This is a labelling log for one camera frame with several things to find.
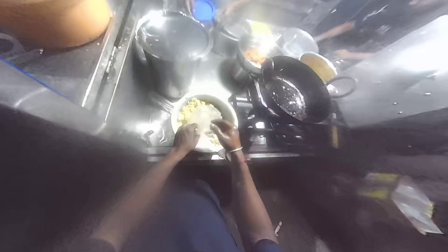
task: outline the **food in pot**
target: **food in pot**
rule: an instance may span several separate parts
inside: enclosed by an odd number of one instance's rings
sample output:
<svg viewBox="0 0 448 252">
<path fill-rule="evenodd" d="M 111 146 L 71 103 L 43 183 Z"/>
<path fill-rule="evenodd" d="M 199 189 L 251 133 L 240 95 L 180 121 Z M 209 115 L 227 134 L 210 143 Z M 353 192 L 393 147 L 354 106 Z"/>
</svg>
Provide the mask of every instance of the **food in pot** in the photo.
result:
<svg viewBox="0 0 448 252">
<path fill-rule="evenodd" d="M 222 119 L 221 112 L 213 105 L 192 98 L 184 107 L 182 107 L 177 117 L 179 126 L 184 124 L 197 123 L 198 133 L 201 135 L 197 146 L 219 145 L 218 136 L 210 129 L 212 120 Z"/>
<path fill-rule="evenodd" d="M 246 50 L 244 56 L 248 61 L 250 61 L 254 66 L 258 68 L 261 68 L 261 65 L 266 60 L 266 55 L 255 48 Z"/>
</svg>

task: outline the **scrambled egg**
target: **scrambled egg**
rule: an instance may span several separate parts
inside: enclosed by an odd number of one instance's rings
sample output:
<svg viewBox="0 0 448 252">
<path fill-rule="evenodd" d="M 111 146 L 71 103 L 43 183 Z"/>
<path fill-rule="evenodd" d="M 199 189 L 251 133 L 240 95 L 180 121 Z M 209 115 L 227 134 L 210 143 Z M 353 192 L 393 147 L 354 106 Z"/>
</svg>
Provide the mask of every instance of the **scrambled egg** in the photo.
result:
<svg viewBox="0 0 448 252">
<path fill-rule="evenodd" d="M 194 113 L 197 107 L 207 105 L 204 101 L 198 100 L 197 98 L 191 98 L 190 101 L 182 107 L 181 111 L 179 112 L 179 115 L 177 116 L 177 122 L 178 126 L 182 126 L 188 122 L 188 119 L 191 117 L 191 115 Z"/>
<path fill-rule="evenodd" d="M 178 126 L 180 127 L 186 124 L 190 119 L 190 117 L 193 115 L 194 111 L 199 106 L 203 105 L 211 106 L 214 108 L 214 106 L 211 104 L 207 104 L 204 101 L 198 100 L 197 98 L 191 98 L 190 101 L 184 107 L 182 107 L 181 111 L 179 112 L 179 115 L 177 116 Z M 211 130 L 207 130 L 206 132 L 204 132 L 204 136 L 206 136 L 214 145 L 220 144 L 218 136 Z"/>
</svg>

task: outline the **person's left hand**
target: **person's left hand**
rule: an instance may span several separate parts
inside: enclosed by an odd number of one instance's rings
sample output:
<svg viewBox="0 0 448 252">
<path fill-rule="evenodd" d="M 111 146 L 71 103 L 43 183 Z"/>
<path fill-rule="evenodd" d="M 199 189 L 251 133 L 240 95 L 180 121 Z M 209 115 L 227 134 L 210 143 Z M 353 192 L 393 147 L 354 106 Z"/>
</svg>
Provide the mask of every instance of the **person's left hand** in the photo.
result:
<svg viewBox="0 0 448 252">
<path fill-rule="evenodd" d="M 200 137 L 197 129 L 197 123 L 180 126 L 174 137 L 173 151 L 184 156 L 192 151 L 198 144 Z"/>
</svg>

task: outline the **bracelet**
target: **bracelet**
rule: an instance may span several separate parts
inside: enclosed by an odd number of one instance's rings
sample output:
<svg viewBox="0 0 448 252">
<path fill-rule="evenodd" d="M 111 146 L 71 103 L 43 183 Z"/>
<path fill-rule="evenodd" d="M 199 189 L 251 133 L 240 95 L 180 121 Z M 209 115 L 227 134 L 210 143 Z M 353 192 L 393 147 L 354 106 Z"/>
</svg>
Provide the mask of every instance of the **bracelet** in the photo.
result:
<svg viewBox="0 0 448 252">
<path fill-rule="evenodd" d="M 243 147 L 239 147 L 239 148 L 236 148 L 234 150 L 228 151 L 227 153 L 237 152 L 237 151 L 240 151 L 242 149 L 243 149 Z"/>
</svg>

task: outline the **stainless steel counter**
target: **stainless steel counter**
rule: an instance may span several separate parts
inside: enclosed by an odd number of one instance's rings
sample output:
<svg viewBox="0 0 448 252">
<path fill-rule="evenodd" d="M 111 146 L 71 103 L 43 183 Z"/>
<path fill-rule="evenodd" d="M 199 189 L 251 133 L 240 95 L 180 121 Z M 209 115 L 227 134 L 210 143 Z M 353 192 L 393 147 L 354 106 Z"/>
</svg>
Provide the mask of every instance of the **stainless steel counter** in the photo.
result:
<svg viewBox="0 0 448 252">
<path fill-rule="evenodd" d="M 147 153 L 148 159 L 153 161 L 164 156 L 172 146 L 174 132 L 170 117 L 174 103 L 152 90 L 152 77 L 149 75 L 146 59 L 134 41 L 134 29 L 138 17 L 149 8 L 148 2 L 135 1 L 120 42 L 123 46 L 116 50 L 117 60 L 111 65 L 96 113 L 107 122 L 108 130 L 104 137 L 137 148 Z M 211 94 L 227 100 L 232 93 L 242 90 L 243 88 L 237 86 L 229 74 L 229 68 L 234 62 L 234 59 L 210 52 L 203 58 L 195 72 L 187 95 Z M 265 142 L 264 137 L 256 139 L 248 151 L 249 157 L 303 155 L 303 153 L 280 151 L 272 146 L 267 147 Z M 190 158 L 222 159 L 216 153 L 197 153 Z"/>
<path fill-rule="evenodd" d="M 18 68 L 65 96 L 69 101 L 92 109 L 100 92 L 109 62 L 114 58 L 116 38 L 126 9 L 132 0 L 108 0 L 112 17 L 105 33 L 85 45 L 62 51 L 24 45 L 24 53 L 8 59 Z"/>
</svg>

